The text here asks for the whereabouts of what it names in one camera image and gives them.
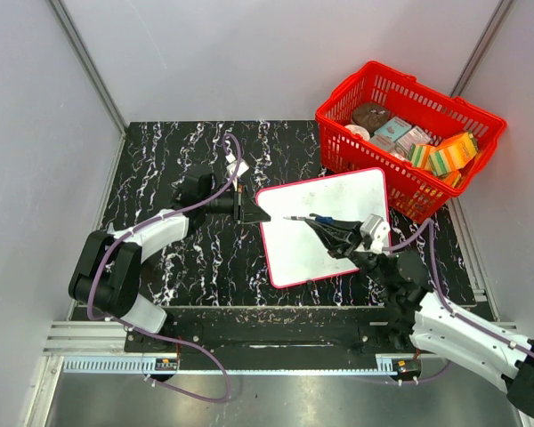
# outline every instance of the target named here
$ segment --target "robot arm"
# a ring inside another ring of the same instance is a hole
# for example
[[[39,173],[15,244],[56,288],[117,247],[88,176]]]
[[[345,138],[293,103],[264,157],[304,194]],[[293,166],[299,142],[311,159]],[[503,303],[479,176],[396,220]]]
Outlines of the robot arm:
[[[248,169],[245,166],[247,165],[240,167],[239,175]],[[187,214],[170,215],[174,210],[207,199],[215,192],[214,182],[214,175],[209,167],[194,166],[173,196],[171,207],[161,210],[153,217],[157,221],[137,232],[131,227],[120,231],[97,230],[91,233],[85,241],[69,283],[69,295],[77,301],[87,303],[102,257],[116,240],[128,233],[130,236],[113,252],[109,259],[109,268],[101,275],[93,306],[103,313],[121,318],[153,334],[174,336],[172,316],[139,294],[142,263],[165,246],[195,232],[208,214],[229,214],[240,224],[271,219],[249,198],[245,186],[237,182],[234,189],[225,191],[207,205]]]
[[[411,342],[417,349],[475,372],[534,418],[533,340],[497,327],[447,300],[430,284],[429,272],[417,251],[380,254],[381,242],[378,246],[374,242],[389,231],[383,219],[370,215],[363,223],[340,222],[312,215],[303,220],[331,256],[348,258],[363,274],[384,286],[384,308],[389,313],[387,341],[399,349]],[[433,276],[438,282],[436,271]]]

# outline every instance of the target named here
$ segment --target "red border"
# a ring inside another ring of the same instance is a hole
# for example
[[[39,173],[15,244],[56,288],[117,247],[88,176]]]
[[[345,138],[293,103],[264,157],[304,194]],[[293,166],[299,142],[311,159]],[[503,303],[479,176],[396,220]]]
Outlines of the red border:
[[[360,173],[360,172],[373,171],[373,170],[378,170],[378,171],[380,171],[382,173],[382,179],[384,180],[385,213],[387,215],[386,220],[388,222],[390,222],[390,214],[389,214],[390,209],[389,209],[389,206],[388,206],[388,197],[387,197],[387,193],[386,193],[387,187],[385,186],[385,173],[384,173],[384,170],[382,168],[380,168],[380,167],[370,167],[369,169],[361,169],[359,171],[339,173],[339,174],[330,175],[330,176],[322,176],[320,178],[312,178],[311,180],[291,182],[290,184],[281,184],[281,185],[276,185],[274,187],[268,187],[267,189],[260,189],[259,191],[257,191],[257,194],[255,195],[255,202],[257,203],[257,205],[259,205],[259,196],[261,196],[261,193],[263,193],[264,191],[268,191],[268,190],[272,190],[272,189],[281,189],[283,187],[290,187],[292,185],[303,184],[303,183],[306,183],[306,182],[330,180],[332,178],[337,178],[337,177],[343,176],[343,175],[350,175],[350,174],[353,174],[353,173]],[[290,284],[284,285],[284,286],[279,286],[279,285],[275,284],[275,282],[273,281],[273,276],[271,275],[271,264],[269,263],[269,254],[267,253],[267,247],[265,245],[265,236],[263,234],[263,223],[260,222],[259,226],[261,227],[261,239],[263,241],[263,250],[265,251],[265,259],[267,260],[267,270],[269,271],[269,280],[271,281],[271,284],[273,285],[273,287],[276,287],[277,289],[285,289],[286,287],[297,286],[297,285],[302,285],[303,283],[306,283],[307,280],[305,280],[303,282],[290,283]],[[390,236],[389,235],[388,235],[388,242],[390,244],[392,243],[392,241],[390,240]],[[348,270],[348,271],[345,271],[344,273],[330,274],[328,276],[321,276],[319,278],[311,278],[309,280],[322,280],[323,278],[334,278],[336,276],[342,276],[343,274],[355,273],[356,271],[360,271],[360,269]]]

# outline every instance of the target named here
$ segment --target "white board with red border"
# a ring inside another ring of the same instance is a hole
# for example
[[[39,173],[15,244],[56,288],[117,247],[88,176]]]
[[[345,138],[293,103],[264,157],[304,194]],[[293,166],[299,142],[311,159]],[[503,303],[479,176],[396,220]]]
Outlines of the white board with red border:
[[[261,232],[269,276],[277,288],[358,270],[347,259],[328,256],[304,222],[284,216],[318,214],[363,222],[376,214],[389,221],[384,172],[378,168],[262,189],[256,201],[271,216],[270,222],[262,222]]]

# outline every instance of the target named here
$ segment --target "white round object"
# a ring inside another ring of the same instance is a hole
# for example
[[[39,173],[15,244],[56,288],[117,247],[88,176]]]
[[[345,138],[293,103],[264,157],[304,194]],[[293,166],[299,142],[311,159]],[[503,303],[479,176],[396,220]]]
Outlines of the white round object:
[[[346,125],[345,128],[355,135],[361,136],[364,140],[370,141],[370,132],[366,128],[358,125]]]

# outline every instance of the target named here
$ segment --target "black and white marble surface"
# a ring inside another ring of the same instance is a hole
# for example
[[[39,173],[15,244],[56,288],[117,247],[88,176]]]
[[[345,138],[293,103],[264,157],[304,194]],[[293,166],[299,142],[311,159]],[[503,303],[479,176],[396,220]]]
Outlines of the black and white marble surface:
[[[209,164],[225,176],[221,138],[239,138],[250,171],[242,181],[259,189],[307,180],[320,167],[319,131],[314,121],[132,123],[117,167],[103,228],[120,230],[169,207],[190,165]],[[449,210],[435,220],[435,253],[442,285],[451,300],[474,304]],[[392,243],[413,234],[417,225],[390,209]],[[425,239],[413,245],[428,262]],[[195,235],[166,247],[142,269],[141,292],[163,306],[379,305],[381,288],[359,274],[320,280],[311,286],[279,290],[269,280],[258,225],[237,225],[225,215],[208,215]]]

